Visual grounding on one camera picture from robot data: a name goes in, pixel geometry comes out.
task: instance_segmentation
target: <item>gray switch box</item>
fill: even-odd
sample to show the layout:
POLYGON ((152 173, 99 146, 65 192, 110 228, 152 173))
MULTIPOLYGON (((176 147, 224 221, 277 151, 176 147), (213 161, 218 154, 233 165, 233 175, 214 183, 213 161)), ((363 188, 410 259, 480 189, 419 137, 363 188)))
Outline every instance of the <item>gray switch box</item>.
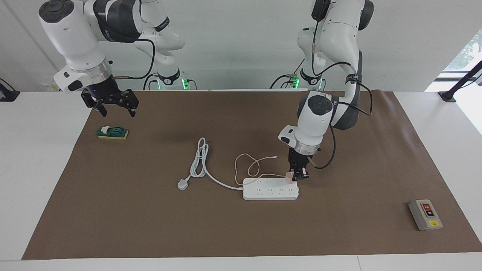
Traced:
POLYGON ((430 200, 416 200, 408 204, 419 230, 439 230, 443 228, 437 212, 430 200))

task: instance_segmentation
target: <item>white tabletop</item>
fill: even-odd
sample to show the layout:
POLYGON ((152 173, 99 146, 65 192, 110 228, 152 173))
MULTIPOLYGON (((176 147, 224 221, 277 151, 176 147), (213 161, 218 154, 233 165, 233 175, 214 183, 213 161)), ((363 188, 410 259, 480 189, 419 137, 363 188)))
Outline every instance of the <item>white tabletop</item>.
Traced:
MULTIPOLYGON (((482 135, 435 93, 396 93, 482 240, 482 135)), ((78 94, 0 103, 0 270, 482 270, 482 253, 20 261, 90 110, 78 94)))

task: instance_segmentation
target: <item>power strip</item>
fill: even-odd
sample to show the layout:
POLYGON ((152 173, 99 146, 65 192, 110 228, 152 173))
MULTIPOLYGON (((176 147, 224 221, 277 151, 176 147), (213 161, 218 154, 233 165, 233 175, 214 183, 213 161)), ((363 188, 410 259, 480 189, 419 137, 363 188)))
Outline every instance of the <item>power strip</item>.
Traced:
MULTIPOLYGON (((243 184, 254 181, 246 178, 243 184)), ((298 184, 287 184, 285 178, 261 178, 243 186, 242 197, 247 201, 289 201, 298 198, 298 184)))

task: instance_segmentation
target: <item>white plug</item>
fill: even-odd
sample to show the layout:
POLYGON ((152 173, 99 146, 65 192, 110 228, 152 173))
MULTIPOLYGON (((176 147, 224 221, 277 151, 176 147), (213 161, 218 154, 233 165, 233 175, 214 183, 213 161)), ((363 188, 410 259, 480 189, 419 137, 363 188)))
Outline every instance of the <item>white plug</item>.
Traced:
POLYGON ((186 188, 187 188, 187 181, 184 180, 184 179, 181 179, 181 180, 177 183, 177 188, 179 188, 179 190, 181 190, 181 191, 186 190, 186 188))

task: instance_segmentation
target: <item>brown tablecloth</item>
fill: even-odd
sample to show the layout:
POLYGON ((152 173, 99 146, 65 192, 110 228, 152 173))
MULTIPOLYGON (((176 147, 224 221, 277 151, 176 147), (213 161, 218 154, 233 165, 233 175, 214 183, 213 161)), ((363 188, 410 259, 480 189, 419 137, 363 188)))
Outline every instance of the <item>brown tablecloth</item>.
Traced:
MULTIPOLYGON (((23 259, 482 251, 393 93, 375 91, 374 115, 335 132, 335 160, 308 169, 296 201, 263 202, 245 201, 208 177, 191 179, 186 191, 176 185, 189 174, 201 136, 219 180, 235 185, 234 159, 244 152, 280 156, 263 161, 262 172, 284 174, 288 147, 277 137, 296 125, 303 93, 136 95, 135 118, 114 106, 106 118, 91 113, 23 259), (127 128, 127 140, 97 138, 105 125, 127 128), (432 200, 442 230, 417 230, 407 207, 417 198, 432 200)), ((368 108, 367 93, 361 100, 368 108)), ((331 155, 329 132, 322 149, 318 164, 331 155)), ((240 179, 250 163, 240 161, 240 179)))

